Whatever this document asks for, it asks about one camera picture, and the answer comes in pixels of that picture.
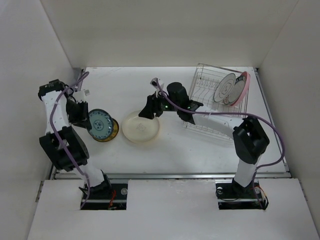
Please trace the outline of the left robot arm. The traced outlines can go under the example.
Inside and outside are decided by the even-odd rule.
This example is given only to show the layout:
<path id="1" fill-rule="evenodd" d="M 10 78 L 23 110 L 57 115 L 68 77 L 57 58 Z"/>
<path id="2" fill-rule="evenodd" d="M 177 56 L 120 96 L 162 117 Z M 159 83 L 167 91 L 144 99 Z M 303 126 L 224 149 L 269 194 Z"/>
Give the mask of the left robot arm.
<path id="1" fill-rule="evenodd" d="M 87 146 L 74 129 L 92 130 L 89 105 L 83 91 L 70 93 L 69 89 L 59 79 L 39 87 L 38 97 L 44 103 L 47 119 L 39 143 L 57 170 L 75 171 L 86 182 L 86 191 L 104 199 L 112 192 L 110 179 L 89 162 Z"/>

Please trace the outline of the blue floral plate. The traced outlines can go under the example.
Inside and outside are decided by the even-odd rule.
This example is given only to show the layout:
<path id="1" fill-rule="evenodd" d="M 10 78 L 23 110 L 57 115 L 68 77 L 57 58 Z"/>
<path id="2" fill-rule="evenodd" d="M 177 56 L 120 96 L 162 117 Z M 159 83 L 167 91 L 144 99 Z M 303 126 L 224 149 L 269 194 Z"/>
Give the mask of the blue floral plate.
<path id="1" fill-rule="evenodd" d="M 103 109 L 93 109 L 89 113 L 91 129 L 88 133 L 95 139 L 105 140 L 111 136 L 114 130 L 112 117 Z"/>

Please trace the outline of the yellow brown patterned plate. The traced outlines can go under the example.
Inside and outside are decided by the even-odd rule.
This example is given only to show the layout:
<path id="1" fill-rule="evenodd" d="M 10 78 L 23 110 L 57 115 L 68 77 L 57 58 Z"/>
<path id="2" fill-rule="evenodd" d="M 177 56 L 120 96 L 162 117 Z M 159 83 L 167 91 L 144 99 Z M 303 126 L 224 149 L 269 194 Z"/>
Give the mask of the yellow brown patterned plate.
<path id="1" fill-rule="evenodd" d="M 109 137 L 107 137 L 106 139 L 98 139 L 96 137 L 93 137 L 94 140 L 98 141 L 98 142 L 109 142 L 111 140 L 113 140 L 119 133 L 120 130 L 120 126 L 119 123 L 113 118 L 113 131 L 111 133 L 111 135 Z"/>

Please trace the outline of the white plate dark lettered rim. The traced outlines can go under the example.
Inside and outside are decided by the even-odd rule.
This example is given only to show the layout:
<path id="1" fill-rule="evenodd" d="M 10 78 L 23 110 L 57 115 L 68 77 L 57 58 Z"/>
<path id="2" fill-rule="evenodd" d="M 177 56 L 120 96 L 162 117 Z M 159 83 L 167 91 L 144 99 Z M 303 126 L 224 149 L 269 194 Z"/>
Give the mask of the white plate dark lettered rim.
<path id="1" fill-rule="evenodd" d="M 247 79 L 244 75 L 236 78 L 235 85 L 233 86 L 228 96 L 223 100 L 223 103 L 225 105 L 231 105 L 238 100 L 245 88 L 246 80 Z"/>

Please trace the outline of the tan yellow plate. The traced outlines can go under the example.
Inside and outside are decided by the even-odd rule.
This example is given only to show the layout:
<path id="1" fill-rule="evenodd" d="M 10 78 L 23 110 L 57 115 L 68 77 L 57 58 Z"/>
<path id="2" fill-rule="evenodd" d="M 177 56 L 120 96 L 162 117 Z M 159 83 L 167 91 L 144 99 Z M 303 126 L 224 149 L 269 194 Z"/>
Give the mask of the tan yellow plate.
<path id="1" fill-rule="evenodd" d="M 160 133 L 157 119 L 135 117 L 130 120 L 130 139 L 135 143 L 146 143 L 154 140 Z"/>

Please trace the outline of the pink plate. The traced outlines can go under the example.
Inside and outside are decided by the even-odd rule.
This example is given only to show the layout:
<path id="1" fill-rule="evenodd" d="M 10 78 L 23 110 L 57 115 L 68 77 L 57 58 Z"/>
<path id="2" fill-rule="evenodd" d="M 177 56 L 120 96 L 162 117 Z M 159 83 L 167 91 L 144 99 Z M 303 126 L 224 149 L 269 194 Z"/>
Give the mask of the pink plate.
<path id="1" fill-rule="evenodd" d="M 246 96 L 251 81 L 251 75 L 244 71 L 236 78 L 235 84 L 225 99 L 225 104 L 228 106 L 238 105 Z"/>

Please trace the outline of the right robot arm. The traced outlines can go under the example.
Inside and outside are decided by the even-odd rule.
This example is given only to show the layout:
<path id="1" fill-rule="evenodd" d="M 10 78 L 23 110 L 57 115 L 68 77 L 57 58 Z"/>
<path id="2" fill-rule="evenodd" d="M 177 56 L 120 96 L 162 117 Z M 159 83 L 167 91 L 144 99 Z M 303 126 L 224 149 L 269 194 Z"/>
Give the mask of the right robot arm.
<path id="1" fill-rule="evenodd" d="M 231 138 L 239 158 L 231 190 L 237 197 L 247 194 L 258 161 L 270 143 L 258 119 L 255 116 L 241 118 L 213 111 L 201 102 L 191 100 L 180 82 L 170 83 L 166 92 L 160 90 L 157 78 L 151 81 L 151 85 L 156 91 L 147 97 L 146 105 L 138 114 L 139 117 L 152 120 L 160 117 L 163 112 L 176 112 L 186 123 L 207 127 Z"/>

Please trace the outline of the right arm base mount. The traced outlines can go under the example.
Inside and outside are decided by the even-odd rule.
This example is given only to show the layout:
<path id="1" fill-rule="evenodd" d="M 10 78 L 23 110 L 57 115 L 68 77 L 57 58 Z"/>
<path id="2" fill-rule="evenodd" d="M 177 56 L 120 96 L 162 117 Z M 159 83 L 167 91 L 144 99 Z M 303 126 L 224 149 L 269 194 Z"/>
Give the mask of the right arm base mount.
<path id="1" fill-rule="evenodd" d="M 263 210 L 269 199 L 258 181 L 242 187 L 236 182 L 216 182 L 215 195 L 219 210 Z"/>

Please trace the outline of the cream white bear plate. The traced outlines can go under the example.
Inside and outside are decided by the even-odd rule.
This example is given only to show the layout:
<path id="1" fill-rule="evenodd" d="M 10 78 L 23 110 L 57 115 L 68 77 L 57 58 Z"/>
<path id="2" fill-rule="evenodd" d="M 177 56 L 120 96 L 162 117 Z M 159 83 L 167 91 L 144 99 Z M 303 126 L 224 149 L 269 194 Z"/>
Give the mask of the cream white bear plate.
<path id="1" fill-rule="evenodd" d="M 140 117 L 139 113 L 139 111 L 131 112 L 122 120 L 122 132 L 133 143 L 146 143 L 157 137 L 160 122 L 157 118 Z"/>

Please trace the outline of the white plate green rim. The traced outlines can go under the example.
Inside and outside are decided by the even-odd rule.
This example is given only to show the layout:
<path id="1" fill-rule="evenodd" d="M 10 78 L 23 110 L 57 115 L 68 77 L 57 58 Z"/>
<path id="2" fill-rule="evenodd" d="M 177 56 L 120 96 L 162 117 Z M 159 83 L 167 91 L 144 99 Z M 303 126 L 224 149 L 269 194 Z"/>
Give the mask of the white plate green rim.
<path id="1" fill-rule="evenodd" d="M 235 82 L 236 75 L 234 73 L 226 75 L 216 87 L 213 95 L 214 102 L 219 103 L 224 100 L 233 89 Z"/>

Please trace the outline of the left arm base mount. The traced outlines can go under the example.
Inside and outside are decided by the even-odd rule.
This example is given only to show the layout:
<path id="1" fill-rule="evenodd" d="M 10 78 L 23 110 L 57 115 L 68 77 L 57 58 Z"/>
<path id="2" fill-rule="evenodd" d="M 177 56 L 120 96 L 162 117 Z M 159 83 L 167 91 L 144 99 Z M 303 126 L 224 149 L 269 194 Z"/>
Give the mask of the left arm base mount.
<path id="1" fill-rule="evenodd" d="M 81 210 L 125 211 L 127 209 L 128 184 L 112 183 L 111 189 L 91 190 L 87 199 L 85 188 L 81 188 Z"/>

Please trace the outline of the chrome wire dish rack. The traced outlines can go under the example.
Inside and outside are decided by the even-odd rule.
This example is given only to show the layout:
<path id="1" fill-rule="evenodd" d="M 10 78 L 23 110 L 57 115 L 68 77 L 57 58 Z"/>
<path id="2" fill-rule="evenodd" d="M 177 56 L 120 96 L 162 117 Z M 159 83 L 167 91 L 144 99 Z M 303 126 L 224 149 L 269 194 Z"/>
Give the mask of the chrome wire dish rack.
<path id="1" fill-rule="evenodd" d="M 218 84 L 225 76 L 233 73 L 236 80 L 243 72 L 248 71 L 199 63 L 196 66 L 188 95 L 191 100 L 204 104 L 211 111 L 234 113 L 233 116 L 238 117 L 237 113 L 245 113 L 247 111 L 249 89 L 244 99 L 235 106 L 226 105 L 223 103 L 223 100 L 221 102 L 214 102 L 213 97 Z"/>

